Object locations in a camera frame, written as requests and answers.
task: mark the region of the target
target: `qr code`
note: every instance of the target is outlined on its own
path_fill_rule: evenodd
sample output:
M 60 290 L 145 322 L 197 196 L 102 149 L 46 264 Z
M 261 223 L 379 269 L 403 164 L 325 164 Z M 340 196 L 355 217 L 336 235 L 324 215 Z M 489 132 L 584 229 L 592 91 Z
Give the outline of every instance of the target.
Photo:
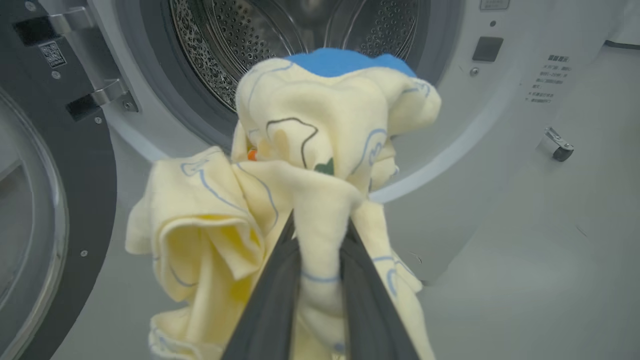
M 60 65 L 67 63 L 55 41 L 40 45 L 40 51 L 44 55 L 44 58 L 47 59 L 49 66 L 52 68 L 59 67 Z

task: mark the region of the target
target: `washing machine drum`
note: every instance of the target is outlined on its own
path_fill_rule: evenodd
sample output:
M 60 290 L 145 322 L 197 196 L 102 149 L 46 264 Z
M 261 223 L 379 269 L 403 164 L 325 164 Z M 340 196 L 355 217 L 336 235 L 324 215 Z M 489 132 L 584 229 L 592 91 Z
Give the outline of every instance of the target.
M 237 121 L 238 81 L 259 61 L 320 47 L 371 57 L 393 54 L 435 83 L 451 53 L 460 13 L 459 1 L 444 0 L 169 0 L 160 5 L 139 0 L 116 5 L 136 66 L 154 93 L 191 132 L 226 150 Z
M 406 60 L 421 53 L 418 0 L 172 0 L 172 23 L 201 82 L 230 110 L 237 82 L 256 63 L 319 47 Z

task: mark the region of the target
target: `yellow cloth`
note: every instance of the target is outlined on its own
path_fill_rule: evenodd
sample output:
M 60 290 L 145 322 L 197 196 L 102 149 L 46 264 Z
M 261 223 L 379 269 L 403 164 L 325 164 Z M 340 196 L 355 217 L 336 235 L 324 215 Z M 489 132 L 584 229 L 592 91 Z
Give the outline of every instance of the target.
M 419 357 L 432 359 L 422 285 L 367 194 L 397 172 L 389 137 L 435 120 L 435 89 L 383 67 L 324 78 L 271 59 L 236 96 L 232 163 L 217 147 L 158 161 L 129 217 L 127 251 L 152 254 L 165 292 L 188 304 L 153 317 L 154 357 L 220 358 L 293 209 L 303 272 L 294 358 L 344 351 L 339 248 L 351 217 Z

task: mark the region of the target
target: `metal bracket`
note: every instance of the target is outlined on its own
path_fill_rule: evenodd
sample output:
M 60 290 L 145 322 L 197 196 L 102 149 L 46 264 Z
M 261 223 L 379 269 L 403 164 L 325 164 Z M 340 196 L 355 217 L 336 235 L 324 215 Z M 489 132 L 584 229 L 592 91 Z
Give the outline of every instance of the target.
M 545 135 L 558 145 L 558 148 L 553 154 L 555 160 L 562 162 L 573 154 L 573 145 L 560 136 L 553 127 L 546 128 Z
M 93 16 L 84 6 L 71 8 L 66 13 L 50 15 L 49 22 L 53 30 L 59 35 L 96 26 Z
M 96 105 L 102 106 L 119 100 L 125 110 L 138 112 L 136 102 L 133 101 L 129 89 L 127 89 L 127 86 L 121 79 L 107 80 L 107 82 L 107 86 L 91 93 L 91 98 L 95 101 Z
M 136 101 L 127 88 L 115 60 L 112 56 L 106 56 L 110 53 L 109 47 L 95 19 L 88 6 L 78 6 L 64 13 L 17 22 L 13 28 L 26 46 L 59 41 L 60 36 L 64 36 L 72 46 L 93 88 L 96 89 L 69 104 L 69 112 L 74 118 L 83 117 L 90 103 L 93 103 L 93 106 L 102 106 L 116 100 L 120 101 L 125 111 L 138 112 Z M 56 69 L 54 78 L 64 76 L 65 70 Z

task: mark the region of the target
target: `washing machine door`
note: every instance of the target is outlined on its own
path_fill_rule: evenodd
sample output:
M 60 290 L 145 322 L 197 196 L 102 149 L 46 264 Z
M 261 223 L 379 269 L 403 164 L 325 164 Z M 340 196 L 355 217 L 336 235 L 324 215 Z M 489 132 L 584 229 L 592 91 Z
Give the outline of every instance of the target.
M 106 255 L 116 170 L 94 87 L 33 3 L 0 3 L 0 359 L 48 359 Z

